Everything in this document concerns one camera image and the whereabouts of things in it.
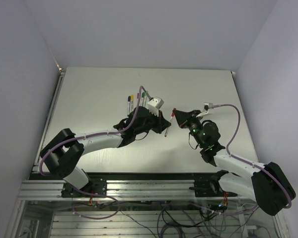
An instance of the purple cable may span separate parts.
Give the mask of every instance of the purple cable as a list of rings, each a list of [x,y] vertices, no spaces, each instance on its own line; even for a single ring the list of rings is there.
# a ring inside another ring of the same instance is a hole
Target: purple cable
[[[147,97],[149,98],[149,100],[152,99],[152,97],[149,95],[149,93],[146,91],[146,89],[145,89],[143,86],[140,86],[140,87],[139,87],[139,95],[141,94],[141,90],[143,90],[143,91],[147,94]],[[110,132],[110,133],[108,133],[108,134],[116,135],[116,134],[120,134],[120,133],[122,133],[122,132],[128,130],[128,129],[132,126],[132,124],[134,123],[134,121],[135,121],[135,119],[136,119],[137,112],[138,112],[138,108],[139,108],[139,104],[140,104],[140,100],[137,100],[137,106],[136,106],[136,109],[135,109],[134,116],[133,116],[131,122],[129,123],[129,125],[128,125],[126,128],[122,129],[121,131]],[[90,134],[90,135],[87,135],[86,138],[90,138],[90,137],[94,137],[94,136],[100,136],[100,135],[107,135],[107,132],[98,132],[98,133]],[[75,138],[72,138],[72,139],[68,139],[68,140],[62,141],[61,143],[57,144],[57,145],[54,146],[52,149],[50,149],[50,150],[43,156],[43,158],[42,158],[42,160],[41,160],[41,162],[40,162],[40,165],[39,165],[39,171],[40,171],[40,174],[41,174],[42,176],[50,176],[49,173],[45,173],[45,172],[43,172],[43,163],[45,162],[46,158],[47,158],[47,157],[48,157],[54,150],[56,150],[57,148],[59,148],[59,147],[65,145],[65,144],[67,144],[67,143],[69,143],[69,142],[72,142],[72,141],[75,141],[75,140],[81,140],[81,139],[85,139],[85,137],[84,137],[84,136],[80,136],[80,137],[75,137]],[[117,209],[116,212],[114,212],[112,215],[109,215],[109,216],[107,216],[107,217],[102,217],[102,218],[94,218],[94,217],[88,217],[88,216],[80,215],[79,213],[77,213],[77,212],[75,211],[75,205],[73,205],[72,209],[73,209],[73,212],[74,212],[75,215],[78,215],[78,216],[80,216],[80,217],[84,217],[84,218],[88,218],[88,219],[93,219],[93,220],[102,220],[102,219],[106,219],[106,218],[110,218],[110,217],[112,217],[112,216],[115,216],[115,215],[120,211],[120,203],[119,203],[119,201],[118,201],[116,198],[112,197],[112,196],[107,196],[107,195],[102,195],[102,194],[93,194],[93,193],[84,192],[84,191],[79,190],[78,188],[76,188],[76,187],[74,187],[74,186],[73,186],[73,188],[74,188],[76,191],[78,191],[78,192],[80,192],[80,193],[82,193],[82,194],[88,195],[88,196],[110,198],[110,199],[114,200],[115,202],[117,202],[117,204],[118,204],[118,209]]]
[[[141,90],[143,90],[143,91],[147,94],[149,100],[151,100],[152,97],[148,94],[148,92],[146,91],[146,89],[145,89],[143,86],[140,86],[140,87],[139,87],[139,94],[141,94]],[[135,109],[134,116],[133,116],[131,122],[129,123],[129,125],[128,125],[126,128],[124,128],[124,129],[122,129],[122,130],[120,130],[120,131],[117,131],[117,132],[109,132],[108,134],[110,134],[110,135],[116,135],[116,134],[120,134],[120,133],[122,133],[122,132],[128,130],[128,129],[132,126],[132,124],[134,123],[134,121],[135,121],[135,119],[136,119],[136,116],[137,116],[137,113],[138,113],[139,104],[140,104],[140,100],[137,101],[137,106],[136,106],[136,109]],[[90,138],[90,137],[94,137],[94,136],[100,136],[100,135],[107,135],[107,132],[98,132],[98,133],[90,134],[90,135],[87,135],[86,138]],[[59,147],[65,145],[65,144],[67,144],[67,143],[69,143],[69,142],[72,142],[72,141],[75,141],[75,140],[81,140],[81,139],[84,139],[84,138],[85,138],[84,136],[80,136],[80,137],[75,137],[75,138],[72,138],[72,139],[68,139],[68,140],[62,141],[61,143],[57,144],[57,145],[54,146],[52,149],[50,149],[50,150],[43,156],[43,158],[42,158],[42,160],[41,160],[41,162],[40,162],[40,165],[39,165],[39,171],[40,171],[40,174],[43,175],[43,176],[49,176],[49,175],[50,175],[49,173],[45,173],[45,172],[43,172],[43,163],[45,162],[46,158],[47,158],[47,157],[48,157],[54,150],[56,150],[57,148],[59,148]]]
[[[234,213],[227,213],[227,212],[218,212],[218,211],[214,211],[208,207],[204,207],[204,206],[201,206],[199,204],[196,204],[196,203],[193,203],[193,202],[190,202],[192,205],[196,206],[196,207],[200,207],[204,210],[208,210],[212,213],[215,213],[215,214],[218,214],[218,215],[223,215],[223,216],[237,216],[237,215],[242,215],[242,214],[245,214],[245,213],[250,213],[252,211],[254,211],[258,206],[255,205],[254,207],[252,207],[251,209],[248,209],[248,210],[245,210],[245,211],[240,211],[240,212],[234,212]]]
[[[245,160],[245,159],[243,159],[243,158],[241,158],[241,157],[238,157],[238,156],[236,156],[236,155],[233,155],[233,154],[231,154],[230,151],[229,151],[229,146],[231,145],[232,141],[235,139],[236,134],[237,134],[238,129],[239,129],[239,125],[240,125],[240,112],[239,112],[239,109],[238,109],[236,106],[232,105],[232,104],[213,105],[213,106],[211,106],[210,108],[219,108],[219,107],[233,107],[233,108],[235,108],[235,110],[237,111],[237,115],[238,115],[238,122],[237,122],[236,130],[235,130],[235,132],[234,132],[234,135],[233,135],[232,139],[228,142],[228,144],[227,144],[227,146],[226,146],[226,151],[227,151],[227,153],[228,153],[231,157],[233,157],[233,158],[235,158],[235,159],[237,159],[237,160],[239,160],[239,161],[242,161],[242,162],[244,162],[244,163],[246,163],[246,164],[248,164],[248,165],[253,166],[253,164],[252,164],[251,162],[249,162],[249,161],[247,161],[247,160]],[[272,176],[266,169],[264,169],[264,168],[262,168],[262,167],[260,167],[260,166],[258,166],[258,165],[254,165],[254,167],[257,168],[257,169],[259,169],[259,170],[261,170],[261,171],[263,171],[268,177],[270,177],[270,178],[271,178],[271,179],[272,179],[272,180],[273,180],[273,181],[280,187],[280,189],[283,191],[283,193],[285,194],[285,196],[286,196],[286,198],[287,198],[287,201],[288,201],[288,206],[286,206],[285,208],[286,208],[286,209],[291,208],[291,206],[292,206],[292,200],[291,200],[289,194],[287,193],[286,189],[282,186],[282,184],[281,184],[281,183],[280,183],[274,176]]]
[[[84,191],[82,191],[82,190],[79,190],[79,189],[78,189],[77,187],[75,187],[75,186],[72,186],[72,187],[73,187],[77,192],[80,192],[80,193],[85,194],[85,195],[88,195],[88,196],[110,198],[110,199],[114,200],[114,201],[117,203],[117,205],[118,205],[118,208],[117,208],[116,212],[114,212],[113,214],[111,214],[111,215],[109,215],[109,216],[107,216],[107,217],[100,217],[100,218],[98,218],[98,217],[89,217],[89,216],[85,216],[85,215],[81,215],[81,214],[79,214],[78,212],[75,211],[75,204],[73,204],[73,206],[72,206],[72,210],[73,210],[73,213],[74,213],[75,215],[77,215],[77,216],[79,216],[79,217],[84,217],[84,218],[88,218],[88,219],[93,219],[93,220],[103,220],[103,219],[107,219],[107,218],[111,218],[111,217],[115,216],[115,215],[120,211],[120,202],[119,202],[116,198],[114,198],[114,197],[112,197],[112,196],[108,196],[108,195],[103,195],[103,194],[94,194],[94,193],[84,192]]]
[[[189,218],[189,220],[192,222],[193,225],[196,225],[194,220],[190,217],[190,215],[188,213],[186,213],[186,211],[182,210],[182,212]],[[198,231],[201,233],[200,236],[205,237],[206,236],[203,234],[202,230],[196,225],[196,228],[198,229]]]

